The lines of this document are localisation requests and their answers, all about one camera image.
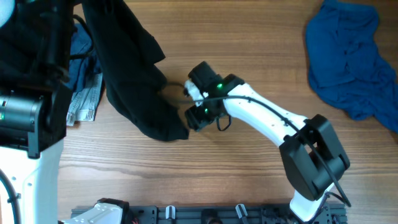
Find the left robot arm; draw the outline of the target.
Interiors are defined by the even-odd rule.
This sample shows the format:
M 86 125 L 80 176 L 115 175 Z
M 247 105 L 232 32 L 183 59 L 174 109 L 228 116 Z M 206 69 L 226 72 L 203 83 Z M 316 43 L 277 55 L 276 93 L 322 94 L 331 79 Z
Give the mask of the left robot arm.
M 58 223 L 76 1 L 1 2 L 1 183 L 14 223 Z

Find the black t-shirt with logo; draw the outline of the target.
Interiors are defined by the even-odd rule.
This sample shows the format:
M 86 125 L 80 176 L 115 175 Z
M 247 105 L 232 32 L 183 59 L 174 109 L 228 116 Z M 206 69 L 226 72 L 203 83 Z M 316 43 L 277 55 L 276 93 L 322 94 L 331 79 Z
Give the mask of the black t-shirt with logo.
M 188 139 L 176 107 L 159 95 L 167 78 L 156 67 L 165 55 L 155 38 L 124 1 L 83 1 L 82 6 L 108 101 L 152 139 Z

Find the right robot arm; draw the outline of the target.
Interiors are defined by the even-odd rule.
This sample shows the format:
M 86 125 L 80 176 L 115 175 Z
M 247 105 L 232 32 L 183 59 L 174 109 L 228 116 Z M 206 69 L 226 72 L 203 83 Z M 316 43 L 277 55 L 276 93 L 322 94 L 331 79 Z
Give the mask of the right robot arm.
M 184 84 L 194 106 L 186 110 L 188 126 L 199 131 L 227 116 L 259 131 L 280 152 L 285 174 L 294 188 L 289 210 L 300 223 L 312 223 L 326 209 L 326 199 L 350 202 L 338 181 L 350 167 L 347 153 L 331 123 L 317 114 L 309 119 L 289 112 L 258 94 L 236 75 L 221 77 L 206 63 L 197 65 Z

